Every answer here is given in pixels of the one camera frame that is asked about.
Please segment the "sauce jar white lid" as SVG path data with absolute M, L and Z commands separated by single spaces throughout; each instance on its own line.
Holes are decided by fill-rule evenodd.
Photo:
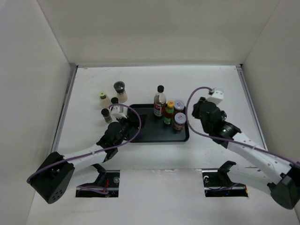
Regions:
M 184 113 L 177 113 L 174 116 L 174 124 L 173 124 L 173 128 L 177 131 L 181 131 L 186 123 L 186 116 Z
M 175 100 L 174 101 L 174 115 L 177 113 L 184 113 L 185 104 L 181 100 Z

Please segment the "small spice jar black lid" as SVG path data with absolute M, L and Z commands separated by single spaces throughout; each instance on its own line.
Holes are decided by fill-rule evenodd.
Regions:
M 120 108 L 120 106 L 118 105 L 119 99 L 117 97 L 113 97 L 111 99 L 111 103 L 112 103 L 111 109 L 113 109 L 113 108 Z

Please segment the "large grinder black top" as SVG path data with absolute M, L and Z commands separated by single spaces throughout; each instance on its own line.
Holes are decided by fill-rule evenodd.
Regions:
M 125 90 L 125 83 L 122 81 L 117 81 L 113 85 L 116 93 L 117 93 L 117 98 L 120 103 L 125 103 L 128 99 L 126 90 Z

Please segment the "black rectangular tray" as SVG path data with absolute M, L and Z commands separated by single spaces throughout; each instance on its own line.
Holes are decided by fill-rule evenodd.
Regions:
M 167 125 L 163 118 L 154 115 L 153 104 L 132 104 L 130 105 L 140 116 L 146 115 L 144 127 L 133 139 L 132 143 L 172 143 L 186 142 L 189 139 L 189 128 L 185 124 L 181 131 L 173 128 L 173 125 Z

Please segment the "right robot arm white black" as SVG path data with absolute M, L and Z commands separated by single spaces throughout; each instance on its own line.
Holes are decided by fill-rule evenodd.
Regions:
M 193 105 L 192 116 L 201 121 L 204 137 L 212 139 L 257 167 L 231 169 L 235 162 L 227 161 L 219 168 L 217 180 L 222 185 L 243 183 L 259 189 L 285 209 L 292 210 L 300 200 L 300 164 L 265 149 L 261 149 L 238 127 L 226 122 L 226 113 L 210 98 L 201 97 Z

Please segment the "small spice jar front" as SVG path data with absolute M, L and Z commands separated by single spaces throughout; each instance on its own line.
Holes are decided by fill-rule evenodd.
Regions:
M 110 116 L 110 111 L 107 108 L 102 109 L 101 114 L 107 124 L 112 122 L 112 118 Z

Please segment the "chili sauce bottle green label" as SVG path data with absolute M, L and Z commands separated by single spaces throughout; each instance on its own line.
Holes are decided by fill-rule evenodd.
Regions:
M 174 102 L 168 101 L 165 107 L 164 123 L 170 125 L 174 114 Z

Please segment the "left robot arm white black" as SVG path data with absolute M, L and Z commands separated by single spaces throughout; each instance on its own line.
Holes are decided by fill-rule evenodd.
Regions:
M 147 115 L 139 115 L 131 110 L 128 116 L 109 124 L 105 134 L 90 148 L 79 151 L 72 156 L 51 153 L 38 170 L 28 179 L 30 184 L 48 204 L 56 202 L 67 190 L 75 170 L 106 162 L 118 152 L 118 147 L 132 141 L 129 131 L 137 129 L 139 134 Z

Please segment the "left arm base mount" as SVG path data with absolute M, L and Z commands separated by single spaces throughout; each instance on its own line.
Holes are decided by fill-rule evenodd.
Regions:
M 92 182 L 85 182 L 81 186 L 89 189 L 77 188 L 76 198 L 117 198 L 119 197 L 120 170 L 106 170 L 100 164 L 92 166 L 97 177 Z

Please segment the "shaker yellow lid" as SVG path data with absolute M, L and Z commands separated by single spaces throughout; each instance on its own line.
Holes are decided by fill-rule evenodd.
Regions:
M 100 105 L 102 108 L 108 108 L 111 104 L 111 100 L 108 97 L 107 93 L 105 91 L 101 91 L 98 94 L 98 97 L 100 99 Z

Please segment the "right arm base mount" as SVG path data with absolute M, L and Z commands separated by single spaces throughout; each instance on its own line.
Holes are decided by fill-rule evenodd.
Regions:
M 236 165 L 233 161 L 226 161 L 219 168 L 202 169 L 204 194 L 206 197 L 248 197 L 248 190 L 244 184 L 234 183 L 228 173 Z

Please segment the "soy sauce bottle red label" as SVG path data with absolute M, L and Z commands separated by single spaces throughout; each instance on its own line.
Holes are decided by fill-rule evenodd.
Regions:
M 164 115 L 166 104 L 164 89 L 163 85 L 159 85 L 157 87 L 157 93 L 154 96 L 154 115 L 157 117 L 162 117 Z

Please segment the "sauce jar white lid front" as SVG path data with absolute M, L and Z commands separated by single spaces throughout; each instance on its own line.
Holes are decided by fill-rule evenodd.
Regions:
M 177 113 L 174 116 L 174 124 L 173 124 L 173 128 L 177 131 L 181 131 L 186 123 L 186 116 L 184 113 Z

